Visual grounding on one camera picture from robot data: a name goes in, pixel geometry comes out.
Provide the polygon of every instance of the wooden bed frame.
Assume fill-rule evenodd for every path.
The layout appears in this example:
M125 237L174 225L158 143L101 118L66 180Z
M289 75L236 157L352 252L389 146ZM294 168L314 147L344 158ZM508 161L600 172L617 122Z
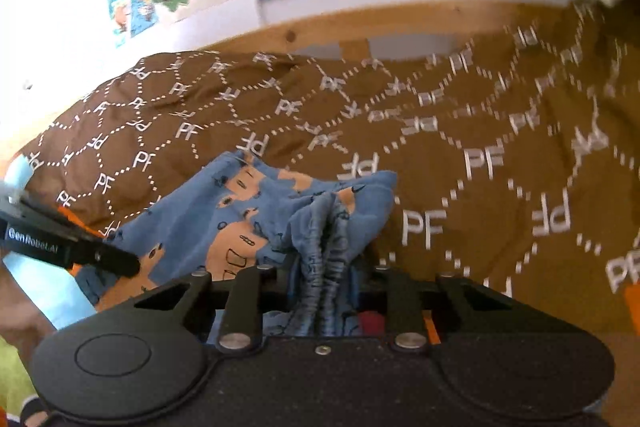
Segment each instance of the wooden bed frame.
M553 17L561 7L547 4L514 3L500 0L422 1L393 6L342 10L293 20L217 42L203 49L221 52L292 53L313 44L339 42L342 58L370 58L372 37L402 34L455 35L464 43L476 34L503 31L537 18ZM17 151L47 128L76 100L64 107L52 107L12 137L0 141L0 176Z

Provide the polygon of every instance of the light blue cloth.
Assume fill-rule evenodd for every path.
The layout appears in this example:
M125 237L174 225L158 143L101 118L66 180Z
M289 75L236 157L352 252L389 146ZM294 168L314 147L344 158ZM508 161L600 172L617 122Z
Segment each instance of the light blue cloth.
M9 166L4 182L23 189L32 175L33 169L27 158L18 156ZM16 252L10 252L2 261L15 282L56 329L95 314L76 279L65 269Z
M162 244L163 254L148 272L157 286L200 266L224 280L244 266L281 266L293 255L296 304L291 314L265 315L264 329L349 335L357 325L351 263L386 223L395 186L394 172L324 182L258 158L248 161L239 151L223 153L105 241L146 259ZM353 208L347 209L340 194ZM85 266L76 279L95 304L117 277ZM134 283L145 291L146 278Z

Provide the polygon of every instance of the wooden slat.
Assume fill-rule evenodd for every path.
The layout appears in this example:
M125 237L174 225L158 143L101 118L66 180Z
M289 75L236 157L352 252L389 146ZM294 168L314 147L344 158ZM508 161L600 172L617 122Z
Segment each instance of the wooden slat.
M469 33L456 34L454 36L453 47L456 49L464 47L464 45L467 44L474 35L475 34L469 34Z
M206 46L224 52L290 53L312 44L360 41L393 34L482 34L504 25L555 16L561 7L500 0L443 0L342 10L246 33Z
M340 50L344 60L364 60L371 58L371 49L367 39L340 42Z

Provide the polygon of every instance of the bed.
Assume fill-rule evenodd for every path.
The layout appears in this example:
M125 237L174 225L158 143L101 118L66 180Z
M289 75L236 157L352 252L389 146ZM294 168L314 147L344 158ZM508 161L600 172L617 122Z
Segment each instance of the bed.
M618 370L604 404L637 421L637 112L629 5L603 12L447 0L336 12L141 59L2 147L29 189L108 235L225 151L339 180L398 173L367 249L418 279L456 272L593 331ZM453 34L458 48L377 60L367 39ZM342 60L291 55L339 42Z

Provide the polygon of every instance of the brown blanket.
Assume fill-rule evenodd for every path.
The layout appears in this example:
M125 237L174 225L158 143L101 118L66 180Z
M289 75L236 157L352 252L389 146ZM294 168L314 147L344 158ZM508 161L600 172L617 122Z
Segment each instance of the brown blanket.
M607 418L630 426L640 49L607 31L585 4L426 60L155 55L25 147L29 189L106 233L227 150L324 179L397 171L374 260L462 273L601 335L625 387Z

